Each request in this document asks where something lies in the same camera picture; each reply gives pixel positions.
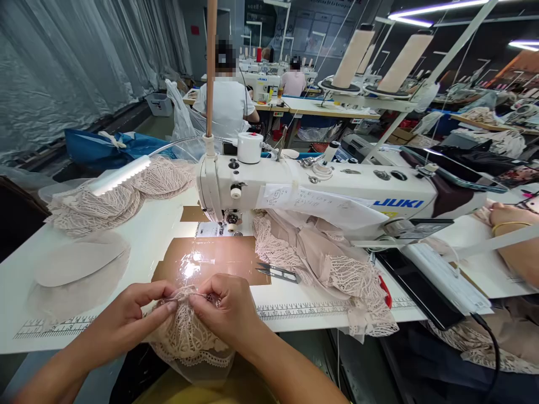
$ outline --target plastic curtain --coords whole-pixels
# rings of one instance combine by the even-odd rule
[[[0,162],[191,75],[178,2],[0,2]]]

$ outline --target scissors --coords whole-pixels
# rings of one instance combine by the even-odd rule
[[[294,272],[287,271],[279,267],[274,267],[266,263],[258,263],[262,268],[257,268],[258,271],[262,272],[265,275],[282,279],[283,281],[289,281],[292,283],[299,283],[299,278]]]

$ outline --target pink shirt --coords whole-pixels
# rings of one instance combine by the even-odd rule
[[[292,95],[299,97],[302,91],[307,87],[305,75],[299,71],[289,71],[281,76],[281,85],[283,87],[283,95]]]

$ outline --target bracelet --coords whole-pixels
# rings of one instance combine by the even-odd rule
[[[530,223],[526,223],[526,222],[505,222],[505,223],[500,223],[500,224],[497,224],[496,226],[494,226],[492,228],[492,235],[496,236],[496,234],[495,234],[496,229],[498,229],[498,227],[500,227],[500,226],[503,226],[504,224],[525,224],[526,226],[531,226]]]

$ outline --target blue bag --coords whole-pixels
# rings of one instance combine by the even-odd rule
[[[71,159],[96,171],[120,168],[168,144],[166,140],[134,132],[132,136],[121,132],[114,134],[115,142],[108,137],[76,129],[65,129],[64,133]],[[160,154],[176,159],[172,149]]]

